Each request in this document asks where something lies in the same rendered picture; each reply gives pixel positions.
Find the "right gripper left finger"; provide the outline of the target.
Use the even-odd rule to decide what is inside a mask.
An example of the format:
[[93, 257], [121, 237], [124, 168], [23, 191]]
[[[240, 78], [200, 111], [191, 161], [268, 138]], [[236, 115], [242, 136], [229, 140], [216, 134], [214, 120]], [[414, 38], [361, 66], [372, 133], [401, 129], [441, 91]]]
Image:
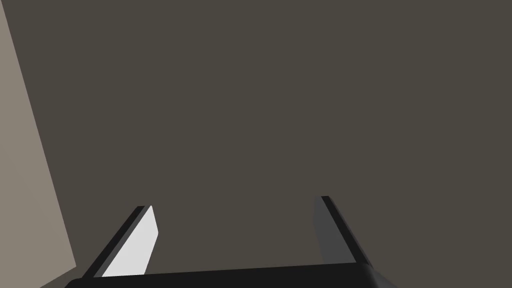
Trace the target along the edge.
[[137, 206], [83, 274], [84, 278], [143, 275], [159, 230], [151, 205]]

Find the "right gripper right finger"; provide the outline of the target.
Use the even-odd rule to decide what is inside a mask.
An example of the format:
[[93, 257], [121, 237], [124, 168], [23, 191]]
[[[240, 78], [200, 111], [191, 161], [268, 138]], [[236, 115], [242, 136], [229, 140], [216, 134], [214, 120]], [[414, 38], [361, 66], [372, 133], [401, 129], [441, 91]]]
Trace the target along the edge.
[[331, 197], [315, 198], [313, 226], [325, 264], [358, 263], [372, 266]]

